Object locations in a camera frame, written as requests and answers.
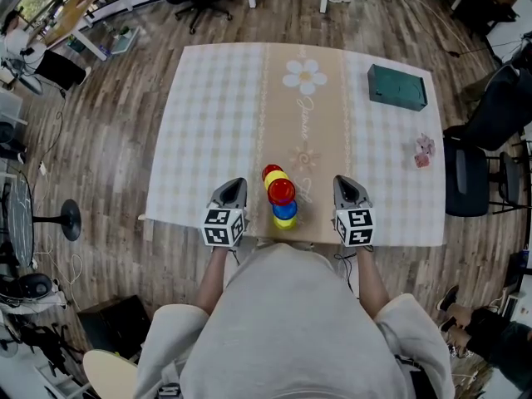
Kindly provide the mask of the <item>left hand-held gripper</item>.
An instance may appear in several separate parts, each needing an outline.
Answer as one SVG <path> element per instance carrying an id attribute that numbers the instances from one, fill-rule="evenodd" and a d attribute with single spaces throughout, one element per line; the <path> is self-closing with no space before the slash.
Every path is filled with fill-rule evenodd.
<path id="1" fill-rule="evenodd" d="M 202 214 L 200 231 L 210 247 L 237 247 L 244 236 L 246 220 L 247 180 L 229 180 L 211 195 L 211 203 Z"/>

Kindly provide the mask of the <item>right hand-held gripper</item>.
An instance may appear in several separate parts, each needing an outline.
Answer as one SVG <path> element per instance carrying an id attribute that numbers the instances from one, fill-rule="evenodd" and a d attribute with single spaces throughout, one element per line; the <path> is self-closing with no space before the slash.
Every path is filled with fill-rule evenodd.
<path id="1" fill-rule="evenodd" d="M 333 200 L 332 223 L 341 243 L 347 248 L 372 246 L 376 221 L 367 190 L 349 177 L 336 175 Z"/>

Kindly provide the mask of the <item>blue paper cup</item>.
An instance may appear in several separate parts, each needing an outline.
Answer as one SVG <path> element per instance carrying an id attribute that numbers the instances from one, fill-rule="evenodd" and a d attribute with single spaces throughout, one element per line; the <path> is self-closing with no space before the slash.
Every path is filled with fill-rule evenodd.
<path id="1" fill-rule="evenodd" d="M 297 202 L 293 199 L 285 205 L 272 204 L 273 214 L 281 220 L 290 220 L 298 212 Z"/>

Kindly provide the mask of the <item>person's right forearm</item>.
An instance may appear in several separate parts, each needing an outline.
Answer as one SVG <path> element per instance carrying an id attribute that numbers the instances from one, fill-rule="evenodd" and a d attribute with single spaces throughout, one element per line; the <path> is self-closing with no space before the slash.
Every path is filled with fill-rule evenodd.
<path id="1" fill-rule="evenodd" d="M 370 318 L 374 319 L 390 302 L 372 253 L 357 248 L 359 301 Z"/>

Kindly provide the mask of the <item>person's left forearm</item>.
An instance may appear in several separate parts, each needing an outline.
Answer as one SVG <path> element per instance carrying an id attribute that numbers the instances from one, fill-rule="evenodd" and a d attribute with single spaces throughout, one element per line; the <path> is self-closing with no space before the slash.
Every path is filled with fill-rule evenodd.
<path id="1" fill-rule="evenodd" d="M 229 250 L 214 248 L 199 284 L 194 305 L 210 315 L 224 290 L 224 269 Z"/>

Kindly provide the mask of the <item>checked flower tablecloth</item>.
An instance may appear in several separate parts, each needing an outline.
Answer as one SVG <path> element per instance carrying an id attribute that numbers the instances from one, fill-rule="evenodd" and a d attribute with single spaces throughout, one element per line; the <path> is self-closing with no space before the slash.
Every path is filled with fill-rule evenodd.
<path id="1" fill-rule="evenodd" d="M 412 111 L 369 99 L 372 64 L 422 77 L 427 106 Z M 416 139 L 435 141 L 418 169 Z M 280 166 L 298 212 L 288 230 L 273 223 L 263 169 Z M 445 165 L 431 73 L 364 53 L 282 43 L 186 47 L 155 147 L 147 218 L 197 228 L 214 190 L 248 183 L 246 234 L 338 244 L 333 179 L 368 192 L 377 246 L 437 247 L 444 242 Z"/>

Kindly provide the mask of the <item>dark green box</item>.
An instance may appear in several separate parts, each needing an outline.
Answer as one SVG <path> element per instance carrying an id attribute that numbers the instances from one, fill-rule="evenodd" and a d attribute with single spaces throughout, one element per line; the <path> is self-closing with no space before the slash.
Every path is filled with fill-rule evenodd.
<path id="1" fill-rule="evenodd" d="M 422 77 L 372 64 L 367 80 L 371 101 L 412 111 L 421 111 L 427 106 Z"/>

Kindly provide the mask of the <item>person's white shirt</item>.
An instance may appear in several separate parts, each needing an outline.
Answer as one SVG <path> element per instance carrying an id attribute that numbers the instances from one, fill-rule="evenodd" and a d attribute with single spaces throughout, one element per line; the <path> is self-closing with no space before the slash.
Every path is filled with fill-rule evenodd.
<path id="1" fill-rule="evenodd" d="M 214 311 L 153 317 L 134 399 L 454 399 L 450 355 L 409 293 L 370 318 L 320 254 L 275 244 L 238 267 Z"/>

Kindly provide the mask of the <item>black round stand base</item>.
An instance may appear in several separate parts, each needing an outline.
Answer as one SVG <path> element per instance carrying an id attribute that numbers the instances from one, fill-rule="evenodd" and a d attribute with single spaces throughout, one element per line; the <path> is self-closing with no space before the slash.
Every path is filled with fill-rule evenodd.
<path id="1" fill-rule="evenodd" d="M 58 224 L 67 240 L 75 242 L 81 234 L 81 212 L 77 202 L 67 199 L 62 204 L 60 214 L 54 217 L 32 216 L 32 222 Z"/>

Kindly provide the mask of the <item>black folding chair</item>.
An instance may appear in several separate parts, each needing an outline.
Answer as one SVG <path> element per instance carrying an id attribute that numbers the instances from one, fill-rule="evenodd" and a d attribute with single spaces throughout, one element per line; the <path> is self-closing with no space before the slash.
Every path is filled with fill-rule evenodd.
<path id="1" fill-rule="evenodd" d="M 499 207 L 493 214 L 503 214 L 518 209 L 532 210 L 531 204 L 520 203 L 520 162 L 525 160 L 520 157 L 512 157 L 505 151 L 501 151 L 497 157 L 489 157 L 489 160 L 497 160 L 498 171 L 489 173 L 489 181 L 497 185 L 500 199 L 490 201 L 490 205 Z"/>

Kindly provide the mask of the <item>black floor box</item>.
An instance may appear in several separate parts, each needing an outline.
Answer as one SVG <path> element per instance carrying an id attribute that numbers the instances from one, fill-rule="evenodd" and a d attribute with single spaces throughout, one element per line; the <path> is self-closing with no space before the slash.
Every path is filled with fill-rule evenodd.
<path id="1" fill-rule="evenodd" d="M 86 338 L 94 349 L 131 358 L 141 350 L 151 320 L 136 296 L 114 298 L 77 313 Z"/>

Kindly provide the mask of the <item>green floor tray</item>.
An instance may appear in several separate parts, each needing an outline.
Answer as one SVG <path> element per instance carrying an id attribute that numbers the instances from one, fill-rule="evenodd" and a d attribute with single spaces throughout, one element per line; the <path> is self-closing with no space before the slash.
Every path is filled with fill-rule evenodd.
<path id="1" fill-rule="evenodd" d="M 111 47 L 111 55 L 120 55 L 127 52 L 136 39 L 138 32 L 139 28 L 133 27 L 126 34 L 119 35 Z"/>

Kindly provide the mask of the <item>dark marble round table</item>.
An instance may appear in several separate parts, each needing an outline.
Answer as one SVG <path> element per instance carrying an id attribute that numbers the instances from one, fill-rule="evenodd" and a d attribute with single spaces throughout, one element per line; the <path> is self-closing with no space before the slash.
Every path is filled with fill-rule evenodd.
<path id="1" fill-rule="evenodd" d="M 33 201 L 27 177 L 0 173 L 0 231 L 12 246 L 14 257 L 22 268 L 31 268 L 34 255 Z"/>

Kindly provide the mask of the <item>round wooden stool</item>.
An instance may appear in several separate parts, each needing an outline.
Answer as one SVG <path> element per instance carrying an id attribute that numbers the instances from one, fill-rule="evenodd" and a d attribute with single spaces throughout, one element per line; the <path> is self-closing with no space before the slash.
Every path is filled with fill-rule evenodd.
<path id="1" fill-rule="evenodd" d="M 90 350 L 82 365 L 88 382 L 101 399 L 133 399 L 137 366 L 104 350 Z"/>

